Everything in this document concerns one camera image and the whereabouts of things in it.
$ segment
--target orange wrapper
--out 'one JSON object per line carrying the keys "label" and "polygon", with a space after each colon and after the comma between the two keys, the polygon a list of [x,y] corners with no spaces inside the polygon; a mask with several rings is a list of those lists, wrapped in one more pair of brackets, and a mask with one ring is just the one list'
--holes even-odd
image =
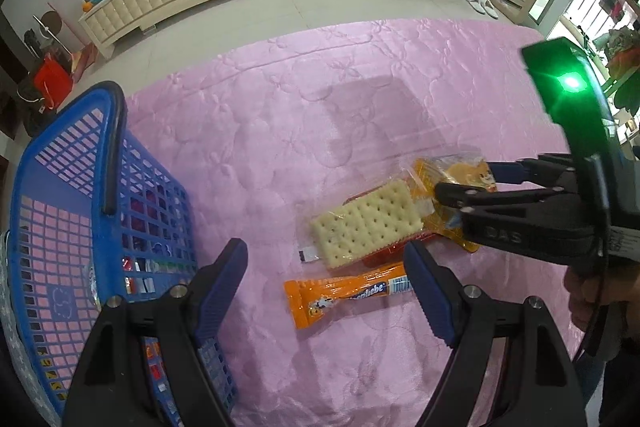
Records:
{"label": "orange wrapper", "polygon": [[393,263],[350,277],[287,281],[284,291],[296,328],[309,327],[341,299],[365,299],[411,290],[404,264]]}

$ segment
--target human hand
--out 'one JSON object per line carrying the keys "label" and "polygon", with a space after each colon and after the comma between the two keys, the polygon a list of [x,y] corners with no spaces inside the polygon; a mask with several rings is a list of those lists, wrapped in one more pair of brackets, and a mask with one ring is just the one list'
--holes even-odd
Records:
{"label": "human hand", "polygon": [[[563,283],[570,295],[571,322],[584,332],[595,308],[594,302],[600,278],[583,279],[568,268],[564,274]],[[623,301],[628,302],[626,307],[628,330],[625,336],[640,341],[640,265],[612,268],[607,271],[600,304],[605,306],[612,302]]]}

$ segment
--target green light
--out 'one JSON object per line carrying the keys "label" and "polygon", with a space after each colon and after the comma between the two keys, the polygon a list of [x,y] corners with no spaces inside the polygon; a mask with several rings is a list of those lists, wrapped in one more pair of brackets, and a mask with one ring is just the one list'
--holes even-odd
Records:
{"label": "green light", "polygon": [[569,92],[581,92],[587,89],[587,83],[578,73],[566,73],[558,78],[562,89]]}

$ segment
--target blue plastic basket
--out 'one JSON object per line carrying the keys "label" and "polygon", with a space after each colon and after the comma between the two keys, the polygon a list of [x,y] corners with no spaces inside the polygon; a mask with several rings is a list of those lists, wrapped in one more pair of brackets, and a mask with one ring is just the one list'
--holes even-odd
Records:
{"label": "blue plastic basket", "polygon": [[[87,91],[31,141],[15,177],[10,231],[18,329],[60,414],[100,304],[112,295],[157,298],[197,270],[188,196],[126,130],[113,82]],[[149,378],[180,426],[154,346],[147,339]],[[230,410],[237,391],[218,341],[198,353]]]}

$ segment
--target metal screw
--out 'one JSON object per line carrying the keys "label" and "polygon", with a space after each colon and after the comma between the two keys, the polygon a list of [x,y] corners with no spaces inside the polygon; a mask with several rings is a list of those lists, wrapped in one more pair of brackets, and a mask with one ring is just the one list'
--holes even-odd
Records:
{"label": "metal screw", "polygon": [[482,295],[482,290],[474,284],[465,286],[465,295],[470,299],[477,299]]}
{"label": "metal screw", "polygon": [[113,295],[107,299],[107,306],[109,308],[117,308],[122,304],[122,297],[119,295]]}
{"label": "metal screw", "polygon": [[185,295],[187,295],[187,286],[185,286],[184,284],[177,284],[169,290],[169,295],[171,295],[174,299],[184,297]]}
{"label": "metal screw", "polygon": [[527,302],[529,303],[529,306],[536,310],[542,309],[545,305],[544,301],[540,297],[535,295],[530,296],[527,299]]}

